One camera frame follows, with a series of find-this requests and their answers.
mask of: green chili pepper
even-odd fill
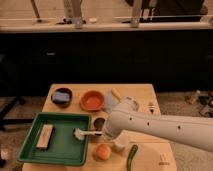
[[[134,144],[132,146],[132,148],[129,152],[128,158],[127,158],[127,163],[126,163],[127,171],[131,171],[132,160],[137,151],[138,151],[138,146]]]

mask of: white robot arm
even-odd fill
[[[114,139],[122,130],[142,132],[213,152],[213,119],[146,115],[132,97],[123,97],[104,123],[103,136]]]

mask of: small bowl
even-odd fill
[[[105,119],[104,118],[96,118],[93,125],[96,131],[101,131],[104,125]]]
[[[69,95],[68,101],[63,102],[63,101],[58,101],[56,99],[53,99],[54,93],[58,93],[58,92],[59,93],[64,93],[64,95],[68,94]],[[55,90],[54,93],[51,96],[51,101],[54,104],[56,104],[57,106],[62,107],[62,108],[65,108],[65,107],[70,105],[70,102],[72,100],[72,91],[70,89],[68,89],[68,88],[59,88],[59,89]]]
[[[82,96],[80,106],[89,112],[99,111],[104,106],[104,95],[99,91],[88,91]]]

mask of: green tray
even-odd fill
[[[82,166],[86,160],[88,137],[79,141],[74,137],[73,130],[74,128],[89,130],[90,122],[90,115],[38,113],[25,138],[17,160],[26,163]],[[54,125],[54,131],[46,150],[36,148],[43,124]]]

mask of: white brush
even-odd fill
[[[74,135],[78,140],[84,140],[85,135],[102,135],[101,131],[83,131],[79,128],[74,129]]]

